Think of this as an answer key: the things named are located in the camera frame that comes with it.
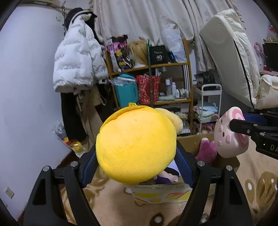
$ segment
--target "red bag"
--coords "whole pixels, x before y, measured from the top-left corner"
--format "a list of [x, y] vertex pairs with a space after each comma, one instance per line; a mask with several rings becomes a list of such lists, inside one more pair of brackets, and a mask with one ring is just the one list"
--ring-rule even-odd
[[[153, 103], [156, 103], [159, 95], [159, 85], [161, 76], [152, 76], [153, 87]], [[139, 101], [141, 104], [150, 104], [150, 77], [148, 75], [137, 75], [136, 82], [138, 84]]]

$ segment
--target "folded mattress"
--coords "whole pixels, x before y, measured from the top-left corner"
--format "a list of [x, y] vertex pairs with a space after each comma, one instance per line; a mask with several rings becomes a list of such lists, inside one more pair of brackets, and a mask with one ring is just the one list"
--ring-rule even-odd
[[256, 107], [260, 73], [252, 46], [232, 9], [213, 16], [200, 31], [216, 65], [223, 89]]

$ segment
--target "yellow stuffed toy in bag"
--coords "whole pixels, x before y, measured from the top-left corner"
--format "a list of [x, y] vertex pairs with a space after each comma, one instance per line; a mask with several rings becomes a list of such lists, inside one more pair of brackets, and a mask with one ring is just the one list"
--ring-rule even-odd
[[174, 159], [182, 129], [182, 120], [168, 110], [130, 103], [101, 126], [98, 163], [115, 181], [136, 185], [149, 180]]

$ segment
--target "cardboard box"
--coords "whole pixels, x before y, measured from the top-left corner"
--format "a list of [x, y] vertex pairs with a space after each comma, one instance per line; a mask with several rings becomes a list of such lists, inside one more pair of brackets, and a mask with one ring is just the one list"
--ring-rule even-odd
[[[199, 152], [200, 142], [203, 137], [207, 137], [210, 141], [213, 141], [213, 134], [193, 135], [187, 137], [179, 137], [177, 140], [182, 144], [187, 152], [196, 156]], [[217, 155], [212, 166], [223, 169], [226, 165], [233, 167], [235, 171], [239, 168], [239, 161], [237, 157], [222, 158]], [[179, 177], [178, 182], [172, 184], [156, 185], [154, 180], [149, 180], [144, 183], [140, 183], [137, 186], [131, 188], [133, 197], [138, 204], [158, 204], [158, 203], [171, 203], [171, 202], [184, 202], [189, 199], [192, 188], [188, 184], [184, 183], [182, 177]], [[210, 185], [210, 191], [208, 195], [213, 195], [215, 191], [215, 184]]]

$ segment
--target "white plastic bag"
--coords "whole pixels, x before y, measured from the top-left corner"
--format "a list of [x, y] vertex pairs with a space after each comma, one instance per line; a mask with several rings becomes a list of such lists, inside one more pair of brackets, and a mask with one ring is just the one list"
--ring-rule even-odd
[[178, 63], [187, 62], [179, 29], [166, 28], [161, 31], [161, 37], [166, 49], [174, 54]]

